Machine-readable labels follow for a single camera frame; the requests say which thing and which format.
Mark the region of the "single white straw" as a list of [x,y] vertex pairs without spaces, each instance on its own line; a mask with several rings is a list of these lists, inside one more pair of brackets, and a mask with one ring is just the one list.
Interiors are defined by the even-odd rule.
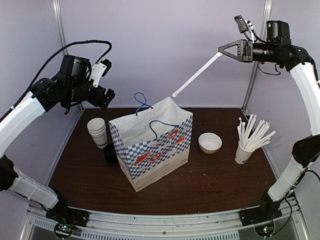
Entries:
[[198,69],[183,85],[181,85],[171,96],[176,98],[186,87],[188,87],[197,77],[199,77],[207,68],[209,68],[223,54],[217,52],[200,69]]

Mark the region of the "checkered paper takeout bag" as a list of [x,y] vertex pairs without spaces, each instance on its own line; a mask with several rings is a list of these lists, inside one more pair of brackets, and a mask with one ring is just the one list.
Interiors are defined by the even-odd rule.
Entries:
[[120,168],[136,192],[188,162],[193,113],[171,97],[153,106],[144,101],[108,124]]

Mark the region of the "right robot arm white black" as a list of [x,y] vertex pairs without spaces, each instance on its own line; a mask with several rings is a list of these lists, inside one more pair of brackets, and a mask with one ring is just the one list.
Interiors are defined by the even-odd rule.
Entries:
[[281,20],[266,23],[267,37],[261,40],[256,34],[220,46],[218,51],[243,63],[275,63],[286,69],[295,81],[305,104],[311,135],[297,141],[290,161],[277,181],[262,195],[256,210],[259,220],[268,220],[304,177],[309,167],[320,157],[320,82],[316,63],[309,53],[292,44],[289,24]]

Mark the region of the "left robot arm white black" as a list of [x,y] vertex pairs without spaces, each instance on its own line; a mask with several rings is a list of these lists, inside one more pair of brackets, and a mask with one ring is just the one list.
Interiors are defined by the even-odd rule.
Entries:
[[72,218],[68,202],[57,190],[44,186],[22,173],[6,156],[13,141],[37,118],[60,104],[68,114],[74,106],[88,102],[106,109],[115,97],[112,89],[100,86],[111,69],[105,54],[91,64],[83,57],[65,55],[53,78],[39,79],[37,73],[19,100],[0,119],[0,189],[10,190],[37,202],[61,222]]

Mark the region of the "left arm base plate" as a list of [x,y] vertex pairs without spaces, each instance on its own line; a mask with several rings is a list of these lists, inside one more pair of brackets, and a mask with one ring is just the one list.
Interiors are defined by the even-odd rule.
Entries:
[[52,209],[46,210],[46,218],[52,219],[61,224],[67,224],[73,227],[86,227],[90,213],[85,210],[67,208],[65,211],[57,213]]

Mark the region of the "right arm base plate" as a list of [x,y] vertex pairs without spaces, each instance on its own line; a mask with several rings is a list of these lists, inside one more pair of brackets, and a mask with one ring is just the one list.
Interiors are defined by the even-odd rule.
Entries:
[[282,212],[280,210],[263,213],[260,206],[249,209],[241,209],[238,214],[243,227],[268,222],[274,218],[279,218],[282,216]]

